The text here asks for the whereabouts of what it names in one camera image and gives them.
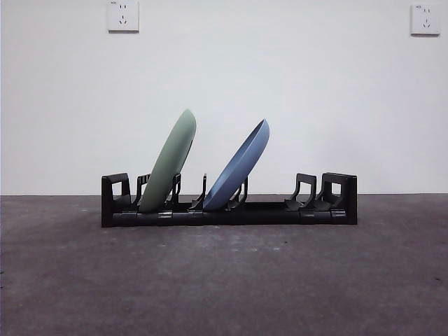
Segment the wall outlet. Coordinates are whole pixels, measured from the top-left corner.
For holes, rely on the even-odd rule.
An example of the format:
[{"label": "wall outlet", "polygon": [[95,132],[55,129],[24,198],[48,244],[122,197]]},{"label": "wall outlet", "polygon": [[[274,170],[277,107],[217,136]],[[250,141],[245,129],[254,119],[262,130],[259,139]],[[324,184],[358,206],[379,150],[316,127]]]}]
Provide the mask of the wall outlet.
[{"label": "wall outlet", "polygon": [[437,5],[429,3],[411,5],[411,35],[440,35]]},{"label": "wall outlet", "polygon": [[139,31],[139,2],[117,0],[107,3],[107,28],[109,33]]}]

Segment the green plate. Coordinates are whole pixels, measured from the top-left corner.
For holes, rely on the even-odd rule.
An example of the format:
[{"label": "green plate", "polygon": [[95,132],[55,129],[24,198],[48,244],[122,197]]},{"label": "green plate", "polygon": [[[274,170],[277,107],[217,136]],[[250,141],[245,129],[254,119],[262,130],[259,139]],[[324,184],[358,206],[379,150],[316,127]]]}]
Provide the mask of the green plate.
[{"label": "green plate", "polygon": [[179,174],[195,138],[196,119],[185,110],[165,141],[141,198],[141,213],[160,208],[172,190],[173,176]]}]

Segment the wall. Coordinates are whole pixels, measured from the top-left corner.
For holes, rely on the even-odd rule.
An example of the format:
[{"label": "wall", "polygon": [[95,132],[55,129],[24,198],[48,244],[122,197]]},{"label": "wall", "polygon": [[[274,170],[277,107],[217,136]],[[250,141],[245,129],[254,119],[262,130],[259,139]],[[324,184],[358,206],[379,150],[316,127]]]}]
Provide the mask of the wall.
[{"label": "wall", "polygon": [[263,118],[252,193],[325,171],[362,193],[446,193],[448,3],[439,38],[409,36],[409,6],[141,0],[141,32],[108,34],[106,0],[2,1],[2,193],[99,194],[116,172],[135,190],[185,108],[183,193]]}]

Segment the floor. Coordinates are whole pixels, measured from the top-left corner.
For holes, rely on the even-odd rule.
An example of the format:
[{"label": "floor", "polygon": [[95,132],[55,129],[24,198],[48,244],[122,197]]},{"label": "floor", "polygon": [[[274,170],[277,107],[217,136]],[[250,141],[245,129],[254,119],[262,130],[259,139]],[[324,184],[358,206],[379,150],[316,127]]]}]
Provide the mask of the floor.
[{"label": "floor", "polygon": [[100,228],[100,198],[3,197],[2,335],[448,335],[448,195],[357,226]]}]

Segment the dish rack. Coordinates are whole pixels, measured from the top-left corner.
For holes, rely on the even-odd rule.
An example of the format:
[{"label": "dish rack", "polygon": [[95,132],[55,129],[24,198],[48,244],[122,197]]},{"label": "dish rack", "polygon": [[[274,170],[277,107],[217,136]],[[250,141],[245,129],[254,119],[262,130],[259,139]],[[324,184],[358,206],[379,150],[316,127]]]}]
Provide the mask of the dish rack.
[{"label": "dish rack", "polygon": [[[336,224],[355,225],[358,222],[357,177],[354,175],[324,173],[319,194],[317,178],[297,174],[295,191],[282,202],[247,202],[248,179],[227,204],[218,211],[203,211],[207,175],[202,179],[202,194],[191,202],[180,202],[181,175],[172,180],[171,197],[157,211],[139,212],[141,188],[150,174],[137,178],[136,197],[130,194],[126,173],[101,178],[101,226],[172,226],[172,225],[296,225]],[[121,195],[113,195],[113,184],[121,183]],[[300,186],[311,186],[307,199],[298,200]],[[333,184],[340,186],[340,193],[333,193]]]}]

